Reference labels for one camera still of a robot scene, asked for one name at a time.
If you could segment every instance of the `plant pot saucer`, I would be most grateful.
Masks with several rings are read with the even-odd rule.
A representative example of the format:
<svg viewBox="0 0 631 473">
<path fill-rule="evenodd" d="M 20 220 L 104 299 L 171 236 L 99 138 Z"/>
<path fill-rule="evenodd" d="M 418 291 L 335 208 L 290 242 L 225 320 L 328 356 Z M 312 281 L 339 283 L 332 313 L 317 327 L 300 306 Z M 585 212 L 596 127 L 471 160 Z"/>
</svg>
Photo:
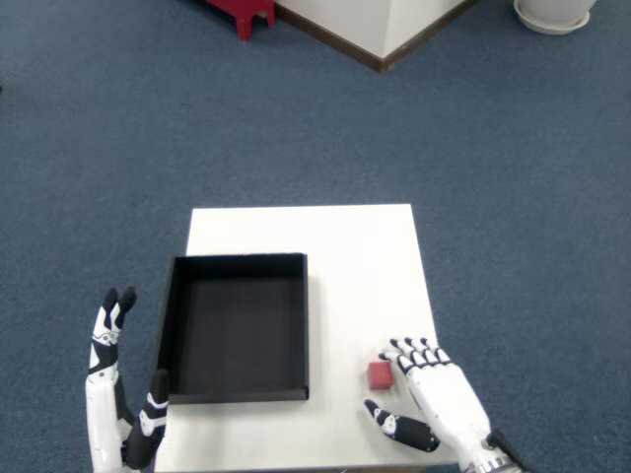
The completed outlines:
<svg viewBox="0 0 631 473">
<path fill-rule="evenodd" d="M 538 20 L 534 20 L 530 17 L 527 17 L 523 12 L 522 12 L 522 8 L 521 8 L 521 0 L 515 0 L 513 3 L 513 6 L 515 8 L 515 11 L 517 12 L 518 16 L 520 17 L 520 20 L 522 21 L 522 23 L 529 29 L 533 30 L 534 32 L 537 33 L 542 33 L 542 34 L 553 34 L 553 35 L 563 35 L 563 34 L 569 34 L 575 30 L 578 30 L 582 27 L 584 27 L 587 23 L 590 22 L 590 12 L 587 12 L 585 14 L 585 16 L 579 20 L 576 23 L 570 24 L 570 25 L 552 25 L 552 24 L 548 24 L 548 23 L 544 23 L 544 22 L 540 22 Z"/>
</svg>

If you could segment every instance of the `red cube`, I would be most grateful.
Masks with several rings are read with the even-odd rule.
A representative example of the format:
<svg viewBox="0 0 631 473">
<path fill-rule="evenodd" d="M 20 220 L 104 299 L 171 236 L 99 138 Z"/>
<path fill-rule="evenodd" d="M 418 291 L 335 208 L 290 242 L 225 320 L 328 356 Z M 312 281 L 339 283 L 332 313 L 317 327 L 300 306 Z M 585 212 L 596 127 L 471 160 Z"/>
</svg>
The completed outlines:
<svg viewBox="0 0 631 473">
<path fill-rule="evenodd" d="M 368 386 L 371 389 L 390 389 L 394 384 L 389 362 L 374 362 L 368 365 Z"/>
</svg>

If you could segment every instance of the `robot wrist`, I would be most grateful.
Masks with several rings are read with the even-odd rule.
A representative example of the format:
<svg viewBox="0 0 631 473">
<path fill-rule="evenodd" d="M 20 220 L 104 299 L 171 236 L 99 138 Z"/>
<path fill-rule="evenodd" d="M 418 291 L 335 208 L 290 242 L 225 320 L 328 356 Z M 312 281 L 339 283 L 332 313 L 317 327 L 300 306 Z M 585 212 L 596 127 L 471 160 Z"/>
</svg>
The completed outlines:
<svg viewBox="0 0 631 473">
<path fill-rule="evenodd" d="M 511 458 L 503 454 L 481 462 L 471 462 L 462 470 L 463 473 L 517 473 L 521 471 L 522 469 Z"/>
</svg>

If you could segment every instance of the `black box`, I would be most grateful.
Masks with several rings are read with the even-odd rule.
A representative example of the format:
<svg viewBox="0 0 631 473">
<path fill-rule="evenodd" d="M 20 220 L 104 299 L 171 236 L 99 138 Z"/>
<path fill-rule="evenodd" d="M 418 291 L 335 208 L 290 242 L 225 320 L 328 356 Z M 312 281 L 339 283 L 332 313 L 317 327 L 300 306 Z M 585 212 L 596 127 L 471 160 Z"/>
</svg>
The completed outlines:
<svg viewBox="0 0 631 473">
<path fill-rule="evenodd" d="M 157 369 L 174 404 L 309 398 L 307 256 L 174 260 Z"/>
</svg>

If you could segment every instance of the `gray carpet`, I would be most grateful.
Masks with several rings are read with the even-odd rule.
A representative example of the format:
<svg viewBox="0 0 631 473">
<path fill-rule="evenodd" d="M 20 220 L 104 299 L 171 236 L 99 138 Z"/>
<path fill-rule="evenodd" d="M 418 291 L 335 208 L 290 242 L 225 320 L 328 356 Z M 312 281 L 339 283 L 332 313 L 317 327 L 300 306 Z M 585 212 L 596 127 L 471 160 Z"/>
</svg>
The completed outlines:
<svg viewBox="0 0 631 473">
<path fill-rule="evenodd" d="M 139 294 L 139 408 L 192 207 L 411 202 L 440 340 L 494 424 L 538 471 L 627 471 L 631 4 L 559 38 L 511 3 L 378 75 L 283 23 L 240 43 L 192 0 L 3 0 L 0 469 L 88 471 L 109 286 Z"/>
</svg>

